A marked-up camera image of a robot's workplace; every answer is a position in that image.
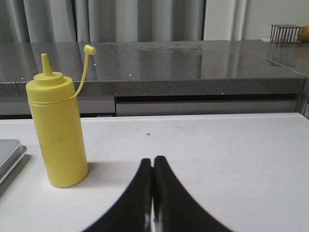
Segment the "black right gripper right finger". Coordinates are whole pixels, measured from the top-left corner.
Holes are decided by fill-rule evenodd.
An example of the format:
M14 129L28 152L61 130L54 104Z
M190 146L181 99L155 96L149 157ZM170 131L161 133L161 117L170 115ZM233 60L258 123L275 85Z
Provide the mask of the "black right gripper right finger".
M154 160L153 200L157 232L229 232L189 194L164 156Z

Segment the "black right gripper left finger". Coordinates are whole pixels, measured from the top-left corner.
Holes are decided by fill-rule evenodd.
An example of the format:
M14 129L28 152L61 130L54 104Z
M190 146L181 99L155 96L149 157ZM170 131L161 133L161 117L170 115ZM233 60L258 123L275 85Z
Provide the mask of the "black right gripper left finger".
M130 184L114 205L85 232L150 232L152 167L142 159Z

